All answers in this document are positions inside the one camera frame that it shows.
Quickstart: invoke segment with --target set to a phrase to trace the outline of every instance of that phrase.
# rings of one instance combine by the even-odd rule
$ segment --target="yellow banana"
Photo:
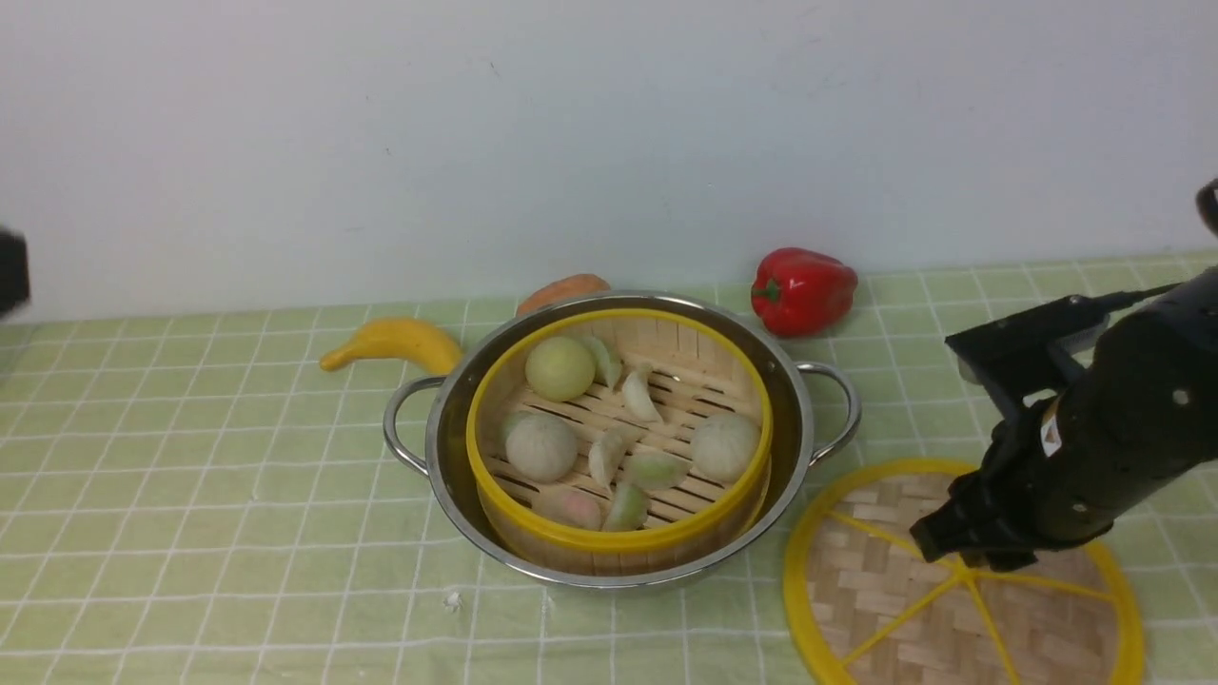
[[[457,341],[436,324],[417,318],[379,318],[363,324],[345,345],[328,352],[318,364],[337,371],[357,360],[406,360],[436,375],[451,373],[460,362]]]

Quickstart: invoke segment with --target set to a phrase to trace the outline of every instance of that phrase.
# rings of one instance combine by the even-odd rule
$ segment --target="sweet potato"
[[[525,297],[525,300],[520,302],[520,306],[516,307],[516,316],[519,317],[526,314],[559,300],[600,293],[602,290],[611,290],[611,286],[599,275],[591,273],[569,275],[546,284],[532,295]]]

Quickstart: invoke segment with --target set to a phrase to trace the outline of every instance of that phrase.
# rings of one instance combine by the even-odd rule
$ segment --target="red bell pepper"
[[[780,338],[815,335],[854,306],[859,274],[840,261],[801,247],[781,247],[758,264],[753,311]]]

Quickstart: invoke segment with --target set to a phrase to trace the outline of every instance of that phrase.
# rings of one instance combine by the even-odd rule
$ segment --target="black object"
[[[29,254],[26,239],[0,227],[0,318],[29,302]]]
[[[1218,235],[1218,179],[1197,194]],[[1160,296],[1105,332],[1108,317]],[[922,557],[1011,572],[1078,547],[1218,458],[1218,267],[1142,293],[1063,297],[951,335],[1002,414],[980,468],[910,529]],[[1090,368],[1071,352],[1095,344]],[[1043,392],[1055,395],[1032,402]]]

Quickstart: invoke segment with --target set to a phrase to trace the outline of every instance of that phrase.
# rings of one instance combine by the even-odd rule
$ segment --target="yellow spoke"
[[[1102,600],[1105,602],[1117,601],[1116,597],[1108,595],[1107,592],[1101,592],[1091,587],[1084,587],[1082,585],[1075,585],[1073,583],[1066,583],[1065,580],[1055,580],[1052,578],[1043,578],[1039,575],[1024,575],[1021,573],[994,573],[993,570],[978,570],[974,575],[977,578],[984,578],[987,580],[1022,583],[1024,585],[1040,585],[1041,587],[1051,587],[1054,590],[1061,590],[1062,592],[1083,595],[1084,597],[1093,597],[1096,600]]]
[[[954,574],[951,578],[949,578],[949,579],[944,580],[943,583],[940,583],[934,590],[931,590],[929,592],[927,592],[924,597],[922,597],[921,600],[918,600],[917,602],[915,602],[910,608],[907,608],[904,612],[901,612],[900,616],[898,616],[896,618],[894,618],[892,623],[889,623],[888,625],[881,628],[878,631],[876,631],[875,635],[872,635],[871,637],[868,637],[864,644],[861,644],[857,647],[855,647],[855,650],[853,652],[850,652],[850,656],[848,656],[842,662],[842,665],[849,665],[851,662],[854,662],[854,659],[861,657],[867,650],[870,650],[870,648],[875,647],[877,644],[879,644],[881,640],[883,640],[884,637],[888,637],[894,630],[896,630],[898,628],[900,628],[901,624],[904,624],[909,619],[914,618],[914,616],[917,612],[924,609],[927,607],[927,605],[929,605],[931,602],[938,600],[948,590],[951,590],[952,587],[955,587],[960,583],[960,579],[961,579],[960,575],[955,575]]]
[[[856,519],[854,517],[849,517],[849,516],[845,516],[845,514],[842,514],[842,513],[838,513],[838,512],[833,512],[833,511],[828,512],[828,516],[829,516],[829,518],[832,518],[834,520],[844,523],[844,524],[847,524],[847,525],[849,525],[851,528],[857,528],[859,530],[862,530],[864,533],[866,533],[868,535],[873,535],[876,538],[879,538],[881,540],[888,542],[889,545],[893,545],[894,547],[900,547],[900,548],[905,550],[906,552],[914,555],[917,558],[922,558],[922,552],[917,547],[915,547],[914,545],[911,545],[906,540],[901,540],[900,538],[898,538],[896,535],[893,535],[892,533],[884,530],[883,528],[877,528],[875,525],[871,525],[870,523],[864,523],[864,522],[861,522],[861,520],[859,520],[859,519]],[[952,567],[954,566],[951,563],[950,558],[948,558],[948,557],[944,557],[944,558],[942,558],[942,559],[939,559],[939,561],[937,561],[934,563],[938,563],[938,564],[942,564],[942,566],[946,566],[946,567]]]
[[[1015,672],[1015,663],[1011,661],[1011,655],[1007,653],[1006,645],[1002,644],[1002,637],[998,634],[998,625],[994,624],[994,617],[985,608],[985,601],[982,598],[982,591],[977,589],[977,581],[973,579],[973,575],[976,574],[968,573],[963,575],[965,586],[968,587],[968,594],[973,596],[977,611],[980,612],[982,620],[985,622],[985,629],[989,630],[990,639],[994,640],[998,656],[1002,659],[1002,668],[1006,669],[1006,676],[1011,679],[1011,685],[1019,685],[1019,674]]]

